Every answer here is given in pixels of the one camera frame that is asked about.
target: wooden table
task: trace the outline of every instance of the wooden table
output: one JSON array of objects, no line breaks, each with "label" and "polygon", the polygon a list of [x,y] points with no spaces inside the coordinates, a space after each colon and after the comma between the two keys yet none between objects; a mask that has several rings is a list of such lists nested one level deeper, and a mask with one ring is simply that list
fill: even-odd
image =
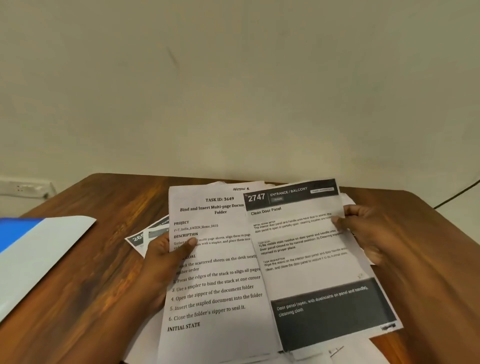
[{"label": "wooden table", "polygon": [[[139,273],[142,259],[124,238],[168,213],[169,186],[213,181],[94,174],[26,213],[24,216],[31,218],[87,215],[97,222],[1,323],[0,362],[43,363],[49,353],[69,349]],[[358,204],[394,210],[405,233],[416,234],[425,254],[455,259],[451,244],[436,244],[439,237],[455,242],[457,249],[473,249],[475,243],[470,238],[409,192],[351,187],[341,190]],[[441,269],[455,274],[449,267]],[[416,363],[418,353],[409,349],[408,317],[396,304],[395,292],[381,271],[376,273],[407,329],[372,341],[390,363]]]}]

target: electrical outlet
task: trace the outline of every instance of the electrical outlet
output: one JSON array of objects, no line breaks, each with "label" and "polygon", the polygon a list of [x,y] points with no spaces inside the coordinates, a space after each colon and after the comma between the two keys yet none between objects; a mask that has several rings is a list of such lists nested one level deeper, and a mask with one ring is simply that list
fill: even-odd
[{"label": "electrical outlet", "polygon": [[48,199],[56,194],[50,181],[0,177],[0,195]]}]

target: black cable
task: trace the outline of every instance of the black cable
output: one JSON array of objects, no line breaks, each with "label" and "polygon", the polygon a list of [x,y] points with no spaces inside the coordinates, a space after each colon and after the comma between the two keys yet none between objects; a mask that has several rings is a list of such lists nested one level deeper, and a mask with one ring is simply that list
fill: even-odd
[{"label": "black cable", "polygon": [[452,196],[452,197],[450,197],[448,200],[443,201],[441,204],[438,204],[438,205],[435,206],[433,209],[434,209],[434,210],[438,209],[440,206],[443,206],[443,205],[445,205],[447,202],[452,201],[454,198],[459,197],[462,193],[468,191],[468,190],[469,190],[470,188],[472,188],[472,187],[475,187],[475,186],[476,186],[477,184],[479,184],[479,183],[480,183],[480,180],[476,181],[474,184],[468,186],[465,190],[462,190],[462,191],[460,191],[459,193],[457,193],[455,196]]}]

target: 2747 number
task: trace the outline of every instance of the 2747 number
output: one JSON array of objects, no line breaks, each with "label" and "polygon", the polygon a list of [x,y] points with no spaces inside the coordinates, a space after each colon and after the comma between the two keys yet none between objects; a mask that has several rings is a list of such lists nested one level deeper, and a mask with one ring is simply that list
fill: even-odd
[{"label": "2747 number", "polygon": [[248,196],[248,202],[263,200],[264,198],[265,198],[265,194],[251,194],[250,196]]}]

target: white wall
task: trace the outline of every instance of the white wall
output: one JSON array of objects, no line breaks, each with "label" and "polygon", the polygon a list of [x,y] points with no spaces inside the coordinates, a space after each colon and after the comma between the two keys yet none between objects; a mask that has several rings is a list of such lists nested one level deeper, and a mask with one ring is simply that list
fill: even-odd
[{"label": "white wall", "polygon": [[[475,0],[0,3],[0,175],[480,175]],[[0,214],[31,202],[0,200]]]}]

